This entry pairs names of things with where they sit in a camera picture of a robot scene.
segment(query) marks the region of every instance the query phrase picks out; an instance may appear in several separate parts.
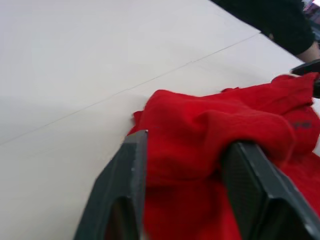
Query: table surface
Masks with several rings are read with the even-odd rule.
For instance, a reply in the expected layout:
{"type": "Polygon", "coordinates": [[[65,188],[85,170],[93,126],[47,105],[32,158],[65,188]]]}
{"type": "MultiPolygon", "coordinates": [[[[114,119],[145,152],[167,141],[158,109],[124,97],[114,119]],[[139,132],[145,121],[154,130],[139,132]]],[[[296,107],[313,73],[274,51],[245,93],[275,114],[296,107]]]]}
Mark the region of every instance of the table surface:
{"type": "Polygon", "coordinates": [[[71,240],[154,91],[210,95],[301,64],[207,0],[4,0],[0,18],[3,240],[71,240]]]}

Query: red cloth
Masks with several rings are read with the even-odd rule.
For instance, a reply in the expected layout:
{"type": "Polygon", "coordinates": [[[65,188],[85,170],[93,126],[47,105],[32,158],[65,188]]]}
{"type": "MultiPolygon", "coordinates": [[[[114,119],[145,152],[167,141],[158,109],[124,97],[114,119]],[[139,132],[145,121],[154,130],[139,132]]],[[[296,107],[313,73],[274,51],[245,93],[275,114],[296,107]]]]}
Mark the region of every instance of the red cloth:
{"type": "Polygon", "coordinates": [[[156,91],[129,132],[148,130],[144,227],[152,240],[238,240],[219,159],[236,140],[258,143],[320,213],[320,120],[311,108],[318,77],[196,97],[156,91]]]}

